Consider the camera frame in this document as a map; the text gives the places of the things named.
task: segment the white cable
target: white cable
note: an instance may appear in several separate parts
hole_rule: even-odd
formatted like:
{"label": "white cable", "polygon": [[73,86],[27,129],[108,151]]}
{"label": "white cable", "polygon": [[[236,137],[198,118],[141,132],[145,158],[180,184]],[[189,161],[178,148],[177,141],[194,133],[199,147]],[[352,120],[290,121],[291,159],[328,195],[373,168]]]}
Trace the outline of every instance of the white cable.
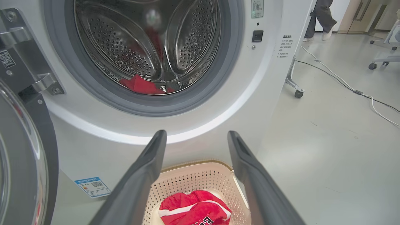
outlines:
{"label": "white cable", "polygon": [[[321,61],[319,61],[319,60],[317,59],[317,57],[315,57],[315,55],[313,55],[312,53],[310,53],[309,51],[307,51],[307,49],[305,49],[303,46],[301,46],[301,47],[302,47],[308,54],[312,55],[312,57],[314,57],[315,61],[319,62],[321,65],[323,65],[325,68],[327,68],[333,75],[335,75],[337,78],[339,78],[341,81],[343,81],[351,90],[356,91],[356,90],[355,90],[354,88],[352,88],[348,83],[346,83],[346,81],[344,81],[340,76],[338,76],[336,73],[334,73],[329,67],[327,67],[325,64],[323,64]],[[397,123],[391,121],[390,119],[384,117],[382,114],[380,114],[380,113],[375,109],[375,106],[374,106],[374,98],[373,98],[372,96],[366,95],[366,94],[361,94],[361,95],[362,95],[362,96],[366,96],[366,97],[370,97],[370,98],[372,99],[372,101],[371,101],[372,108],[374,109],[374,111],[375,111],[379,116],[381,116],[381,117],[384,118],[385,120],[391,122],[392,124],[394,124],[394,125],[400,127],[400,124],[397,124]]]}

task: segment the front-loading washing machine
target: front-loading washing machine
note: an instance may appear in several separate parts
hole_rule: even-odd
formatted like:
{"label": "front-loading washing machine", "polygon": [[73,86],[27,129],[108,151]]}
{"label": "front-loading washing machine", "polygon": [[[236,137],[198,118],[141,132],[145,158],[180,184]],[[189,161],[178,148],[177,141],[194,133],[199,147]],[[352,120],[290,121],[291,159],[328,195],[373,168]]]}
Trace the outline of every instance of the front-loading washing machine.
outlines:
{"label": "front-loading washing machine", "polygon": [[38,131],[33,146],[46,150],[46,209],[58,166],[78,186],[107,186],[88,197],[108,195],[160,129],[168,132],[163,167],[230,164],[230,130],[256,153],[314,3],[0,2],[2,93],[19,132]]}

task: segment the person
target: person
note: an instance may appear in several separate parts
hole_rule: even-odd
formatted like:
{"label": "person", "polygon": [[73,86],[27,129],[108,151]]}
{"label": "person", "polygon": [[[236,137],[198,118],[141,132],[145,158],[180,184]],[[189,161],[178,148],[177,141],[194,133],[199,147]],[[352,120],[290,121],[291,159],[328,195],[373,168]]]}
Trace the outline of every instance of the person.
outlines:
{"label": "person", "polygon": [[332,5],[332,2],[333,0],[317,0],[303,41],[311,41],[314,39],[316,19],[318,19],[322,28],[324,29],[322,40],[330,39],[332,36],[332,28],[337,23],[336,20],[332,18],[332,14],[330,13],[329,9],[329,7]]}

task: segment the black wheel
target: black wheel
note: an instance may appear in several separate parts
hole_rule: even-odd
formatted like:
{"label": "black wheel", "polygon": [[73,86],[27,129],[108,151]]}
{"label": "black wheel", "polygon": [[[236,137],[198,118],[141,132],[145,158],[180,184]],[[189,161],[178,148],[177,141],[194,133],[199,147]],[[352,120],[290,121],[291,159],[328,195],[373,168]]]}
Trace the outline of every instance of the black wheel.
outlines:
{"label": "black wheel", "polygon": [[376,63],[371,63],[371,64],[368,66],[368,69],[374,70],[374,69],[376,69],[377,67],[378,67],[378,65],[377,65]]}
{"label": "black wheel", "polygon": [[300,91],[296,90],[296,92],[294,93],[294,96],[296,98],[301,98],[301,97],[303,97],[303,94],[304,94],[304,92],[300,92]]}

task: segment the gray pants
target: gray pants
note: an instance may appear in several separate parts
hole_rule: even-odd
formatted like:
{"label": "gray pants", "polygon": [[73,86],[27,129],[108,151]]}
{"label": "gray pants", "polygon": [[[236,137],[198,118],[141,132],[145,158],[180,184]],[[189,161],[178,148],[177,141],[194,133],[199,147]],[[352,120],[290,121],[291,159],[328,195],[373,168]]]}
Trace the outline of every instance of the gray pants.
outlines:
{"label": "gray pants", "polygon": [[310,23],[306,31],[305,38],[314,37],[316,18],[320,22],[324,32],[328,33],[332,27],[337,23],[332,18],[329,7],[332,5],[333,0],[317,0],[314,12],[311,15]]}

